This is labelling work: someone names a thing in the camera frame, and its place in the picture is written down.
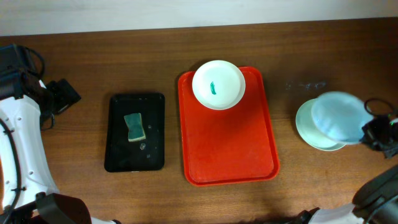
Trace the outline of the cream plate with green mark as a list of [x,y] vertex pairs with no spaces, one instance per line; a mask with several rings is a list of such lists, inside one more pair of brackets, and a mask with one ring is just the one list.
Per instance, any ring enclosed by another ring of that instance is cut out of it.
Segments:
[[213,110],[227,110],[238,104],[246,90],[240,69],[224,60],[204,63],[194,73],[192,90],[195,98]]

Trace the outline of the yellow green sponge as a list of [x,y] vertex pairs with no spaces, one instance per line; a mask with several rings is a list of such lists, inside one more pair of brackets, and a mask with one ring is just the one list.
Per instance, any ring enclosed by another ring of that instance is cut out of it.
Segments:
[[129,142],[141,141],[146,138],[144,127],[142,125],[142,116],[140,113],[132,113],[124,116],[128,128],[127,138]]

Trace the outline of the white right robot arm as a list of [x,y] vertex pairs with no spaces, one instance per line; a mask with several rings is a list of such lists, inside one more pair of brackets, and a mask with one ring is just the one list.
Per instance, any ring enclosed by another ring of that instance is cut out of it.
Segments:
[[[363,126],[362,143],[383,152],[386,158],[397,155],[397,120],[378,116]],[[291,221],[297,224],[397,224],[397,166],[364,184],[350,204],[335,209],[304,210]]]

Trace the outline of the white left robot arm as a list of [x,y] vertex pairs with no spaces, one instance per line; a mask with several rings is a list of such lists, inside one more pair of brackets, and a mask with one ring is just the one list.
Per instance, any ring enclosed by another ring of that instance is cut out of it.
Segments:
[[1,47],[1,223],[101,223],[82,200],[60,194],[41,137],[44,123],[81,97],[64,79],[44,84],[33,55],[44,61],[28,47]]

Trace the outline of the light blue plate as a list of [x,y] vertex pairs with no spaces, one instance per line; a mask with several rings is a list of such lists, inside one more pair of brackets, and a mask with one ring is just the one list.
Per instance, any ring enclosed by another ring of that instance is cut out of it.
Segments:
[[362,127],[373,120],[364,102],[342,91],[329,91],[315,99],[310,110],[315,127],[328,139],[343,144],[359,144]]

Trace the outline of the light green plate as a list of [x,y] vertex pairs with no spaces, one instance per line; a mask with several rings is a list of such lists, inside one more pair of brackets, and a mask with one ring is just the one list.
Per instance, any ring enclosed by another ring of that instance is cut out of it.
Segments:
[[315,98],[306,101],[297,111],[295,124],[300,137],[307,144],[321,151],[337,151],[345,147],[345,144],[325,137],[315,126],[311,116],[311,108],[316,100]]

